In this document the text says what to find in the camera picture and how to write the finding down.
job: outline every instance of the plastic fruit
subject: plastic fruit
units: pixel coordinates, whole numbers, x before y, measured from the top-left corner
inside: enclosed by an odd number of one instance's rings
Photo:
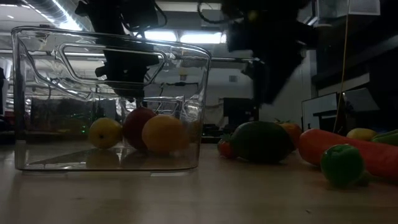
[[[290,136],[280,125],[264,121],[240,125],[229,143],[238,157],[267,164],[278,163],[294,150]]]
[[[365,171],[359,150],[348,144],[329,148],[321,159],[323,175],[335,187],[347,187],[357,182]]]
[[[276,123],[281,125],[287,134],[289,134],[294,144],[294,150],[296,150],[299,147],[300,135],[303,133],[300,126],[290,121],[280,121],[278,119],[276,119]]]
[[[90,127],[88,140],[99,149],[109,149],[122,140],[122,126],[110,118],[97,119]]]
[[[370,141],[377,132],[366,128],[354,128],[348,134],[347,138],[358,139],[363,141]]]
[[[221,156],[227,159],[235,159],[236,155],[232,152],[231,146],[229,145],[230,137],[230,134],[224,134],[217,144],[217,149]]]
[[[127,116],[123,124],[123,137],[138,151],[144,152],[147,146],[142,140],[142,129],[148,120],[156,114],[148,108],[137,108]]]
[[[87,169],[117,169],[118,167],[118,155],[108,150],[95,151],[86,160]]]
[[[365,171],[362,176],[354,183],[355,186],[358,187],[367,187],[371,181],[372,175]]]
[[[184,149],[189,141],[182,122],[170,115],[157,115],[148,120],[142,130],[142,140],[148,150],[159,153]]]
[[[378,134],[372,138],[372,142],[379,142],[398,146],[398,130],[390,131],[388,133]]]

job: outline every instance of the ceiling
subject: ceiling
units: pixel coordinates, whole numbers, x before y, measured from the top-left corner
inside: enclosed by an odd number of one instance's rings
[[[0,21],[0,32],[10,32],[12,28],[17,26],[52,25],[35,10],[15,4],[0,3]]]

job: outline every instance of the wall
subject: wall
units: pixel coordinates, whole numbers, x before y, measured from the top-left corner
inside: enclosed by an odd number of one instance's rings
[[[359,77],[355,77],[355,78],[352,78],[350,80],[345,81],[344,85],[343,85],[343,91],[352,89],[354,87],[363,85],[363,84],[368,83],[368,82],[369,82],[369,74],[366,73],[366,74],[361,75]],[[327,94],[330,94],[330,93],[339,93],[340,91],[341,91],[341,84],[338,83],[338,84],[331,85],[331,86],[328,86],[328,87],[325,87],[325,88],[322,88],[322,89],[318,90],[318,95],[319,96],[324,96],[324,95],[327,95]]]
[[[195,76],[199,74],[197,68],[186,68],[188,73],[187,83],[199,82],[200,78]],[[179,75],[176,70],[170,70],[167,73],[160,73],[155,79],[157,83],[175,83],[179,82]],[[229,82],[229,76],[237,76],[237,82]],[[145,90],[147,96],[158,96],[160,88],[158,85],[152,85]],[[162,96],[192,96],[198,93],[195,85],[184,87],[165,86]],[[223,116],[223,98],[252,98],[252,80],[243,75],[240,69],[232,68],[212,68],[209,71],[208,85],[206,89],[206,124],[216,124],[223,127],[228,123],[228,119]]]
[[[12,72],[12,60],[9,58],[0,58],[0,67],[4,70],[6,79],[9,79]]]
[[[263,105],[260,110],[260,120],[274,121],[278,118],[283,121],[291,120],[301,125],[302,101],[315,97],[311,85],[314,57],[306,52],[301,66],[291,76],[290,80],[281,91],[273,105]]]

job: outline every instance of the wooden table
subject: wooden table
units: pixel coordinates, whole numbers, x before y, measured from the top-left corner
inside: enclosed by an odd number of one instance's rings
[[[292,154],[280,166],[218,157],[203,145],[188,175],[24,175],[0,154],[1,223],[398,223],[398,187],[331,189]]]

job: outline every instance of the ceiling light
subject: ceiling light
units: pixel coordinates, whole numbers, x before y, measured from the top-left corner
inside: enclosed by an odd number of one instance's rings
[[[180,41],[188,44],[219,44],[221,33],[187,32],[182,35]]]
[[[157,5],[163,11],[177,11],[177,12],[197,12],[198,3],[196,2],[173,2],[173,1],[159,1]],[[201,5],[201,9],[211,9],[211,10],[220,10],[220,3],[205,3]]]
[[[12,5],[12,4],[0,4],[0,6],[18,7],[17,5]]]
[[[59,28],[67,30],[77,30],[77,31],[81,30],[80,26],[73,20],[61,23],[59,25]]]
[[[35,9],[35,7],[31,4],[28,4],[28,7],[31,7],[32,9]]]

